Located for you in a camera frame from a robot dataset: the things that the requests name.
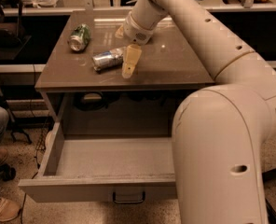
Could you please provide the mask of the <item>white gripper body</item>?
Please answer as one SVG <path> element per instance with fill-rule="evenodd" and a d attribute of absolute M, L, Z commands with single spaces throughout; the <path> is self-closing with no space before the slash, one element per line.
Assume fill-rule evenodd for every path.
<path fill-rule="evenodd" d="M 153 34 L 153 29 L 144 15 L 130 11 L 123 23 L 123 34 L 131 43 L 145 45 Z"/>

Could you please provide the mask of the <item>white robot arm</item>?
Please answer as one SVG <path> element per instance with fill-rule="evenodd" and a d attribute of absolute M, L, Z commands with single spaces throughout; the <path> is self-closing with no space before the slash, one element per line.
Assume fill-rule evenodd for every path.
<path fill-rule="evenodd" d="M 138 0 L 117 35 L 139 46 L 171 16 L 214 86 L 190 94 L 172 124 L 172 158 L 182 224 L 269 224 L 260 147 L 276 133 L 276 71 L 195 0 Z"/>

